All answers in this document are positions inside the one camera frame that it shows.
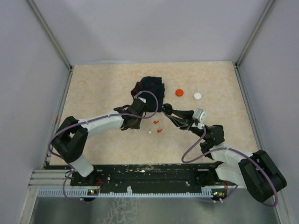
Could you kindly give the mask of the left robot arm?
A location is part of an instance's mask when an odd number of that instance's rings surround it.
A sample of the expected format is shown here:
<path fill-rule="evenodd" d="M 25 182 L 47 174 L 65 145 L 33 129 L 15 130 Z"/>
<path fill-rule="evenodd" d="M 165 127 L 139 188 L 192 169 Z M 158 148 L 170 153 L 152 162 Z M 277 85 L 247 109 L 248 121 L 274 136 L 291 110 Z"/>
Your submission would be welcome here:
<path fill-rule="evenodd" d="M 70 167 L 81 176 L 87 185 L 97 180 L 94 166 L 83 155 L 86 141 L 112 129 L 139 129 L 142 115 L 148 106 L 143 98 L 135 99 L 132 105 L 117 107 L 114 110 L 90 119 L 67 117 L 51 140 L 51 145 Z"/>

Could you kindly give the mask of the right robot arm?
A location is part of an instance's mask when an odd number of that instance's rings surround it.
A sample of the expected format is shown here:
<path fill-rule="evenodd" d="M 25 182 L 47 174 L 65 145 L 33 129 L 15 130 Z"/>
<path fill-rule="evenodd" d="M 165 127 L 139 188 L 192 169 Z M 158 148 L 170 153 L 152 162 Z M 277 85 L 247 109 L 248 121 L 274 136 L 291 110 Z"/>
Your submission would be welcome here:
<path fill-rule="evenodd" d="M 215 161 L 208 176 L 211 183 L 218 185 L 228 181 L 246 188 L 260 203 L 274 197 L 277 204 L 278 192 L 287 186 L 287 181 L 265 151 L 247 153 L 225 146 L 224 127 L 207 126 L 204 123 L 206 112 L 202 109 L 180 111 L 164 104 L 162 113 L 179 129 L 199 136 L 183 154 L 184 164 L 208 157 Z"/>

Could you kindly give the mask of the black earbud case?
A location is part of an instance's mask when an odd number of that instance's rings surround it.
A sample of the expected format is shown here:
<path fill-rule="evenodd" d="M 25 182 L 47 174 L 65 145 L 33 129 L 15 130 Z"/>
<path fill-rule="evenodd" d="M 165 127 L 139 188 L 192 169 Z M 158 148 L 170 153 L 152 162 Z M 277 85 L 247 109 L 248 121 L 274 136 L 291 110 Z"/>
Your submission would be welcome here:
<path fill-rule="evenodd" d="M 162 112 L 164 114 L 171 115 L 172 111 L 173 111 L 173 108 L 172 108 L 171 104 L 168 104 L 168 103 L 163 104 L 163 106 L 162 106 Z"/>

